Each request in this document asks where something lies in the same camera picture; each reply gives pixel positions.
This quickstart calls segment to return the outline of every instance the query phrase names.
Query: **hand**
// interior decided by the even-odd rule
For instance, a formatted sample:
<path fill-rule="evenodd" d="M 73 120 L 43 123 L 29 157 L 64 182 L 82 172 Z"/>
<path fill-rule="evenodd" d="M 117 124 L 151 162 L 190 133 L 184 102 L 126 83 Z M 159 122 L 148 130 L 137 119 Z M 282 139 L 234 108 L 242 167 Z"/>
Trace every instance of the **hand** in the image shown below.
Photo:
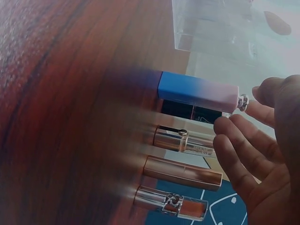
<path fill-rule="evenodd" d="M 219 163 L 246 204 L 249 225 L 300 224 L 300 75 L 269 78 L 253 95 L 258 102 L 246 113 L 274 128 L 276 140 L 240 115 L 219 118 Z"/>

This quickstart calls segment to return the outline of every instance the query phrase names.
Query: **blue gradient lipstick tube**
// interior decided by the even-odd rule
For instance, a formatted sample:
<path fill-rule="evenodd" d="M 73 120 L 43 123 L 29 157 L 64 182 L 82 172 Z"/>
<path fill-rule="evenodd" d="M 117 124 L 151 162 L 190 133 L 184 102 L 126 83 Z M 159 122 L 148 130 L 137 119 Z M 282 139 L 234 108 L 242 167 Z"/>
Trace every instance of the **blue gradient lipstick tube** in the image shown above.
<path fill-rule="evenodd" d="M 245 111 L 248 105 L 248 96 L 240 95 L 238 86 L 170 72 L 161 75 L 158 97 L 224 113 Z"/>

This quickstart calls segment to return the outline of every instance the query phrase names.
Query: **wood grain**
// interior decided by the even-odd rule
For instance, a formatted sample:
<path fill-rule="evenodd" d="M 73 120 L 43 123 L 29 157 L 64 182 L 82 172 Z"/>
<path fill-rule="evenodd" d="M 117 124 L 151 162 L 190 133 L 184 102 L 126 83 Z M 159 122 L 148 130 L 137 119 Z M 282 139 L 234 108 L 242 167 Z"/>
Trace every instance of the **wood grain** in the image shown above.
<path fill-rule="evenodd" d="M 0 34 L 0 224 L 143 224 L 171 0 L 3 0 Z"/>

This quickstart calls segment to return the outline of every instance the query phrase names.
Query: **cosmetics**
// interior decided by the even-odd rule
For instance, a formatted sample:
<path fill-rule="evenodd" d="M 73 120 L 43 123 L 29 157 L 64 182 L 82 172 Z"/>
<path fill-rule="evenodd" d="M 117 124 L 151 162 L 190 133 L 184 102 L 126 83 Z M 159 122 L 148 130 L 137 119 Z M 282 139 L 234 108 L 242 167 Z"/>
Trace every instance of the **cosmetics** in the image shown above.
<path fill-rule="evenodd" d="M 154 156 L 148 156 L 143 174 L 209 191 L 217 191 L 221 187 L 223 177 L 221 172 Z"/>
<path fill-rule="evenodd" d="M 231 115 L 225 112 L 219 112 L 169 100 L 163 101 L 161 113 L 209 124 L 214 124 L 215 120 L 221 116 L 229 117 Z"/>
<path fill-rule="evenodd" d="M 225 113 L 237 108 L 245 111 L 249 103 L 247 95 L 239 94 L 238 86 L 170 72 L 162 72 L 158 97 Z"/>
<path fill-rule="evenodd" d="M 154 134 L 153 145 L 171 151 L 217 158 L 213 149 L 213 139 L 213 135 L 158 126 Z"/>
<path fill-rule="evenodd" d="M 144 186 L 138 188 L 135 194 L 134 205 L 194 221 L 203 221 L 208 208 L 207 201 Z"/>

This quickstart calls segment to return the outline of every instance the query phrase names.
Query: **silver lipstick tube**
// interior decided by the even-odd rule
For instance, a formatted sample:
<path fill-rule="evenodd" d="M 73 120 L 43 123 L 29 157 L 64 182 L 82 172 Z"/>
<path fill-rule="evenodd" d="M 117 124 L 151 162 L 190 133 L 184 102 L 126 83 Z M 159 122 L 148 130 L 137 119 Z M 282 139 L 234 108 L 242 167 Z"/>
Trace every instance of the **silver lipstick tube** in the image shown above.
<path fill-rule="evenodd" d="M 213 139 L 213 135 L 158 126 L 155 131 L 153 145 L 172 151 L 217 158 L 213 149 Z"/>

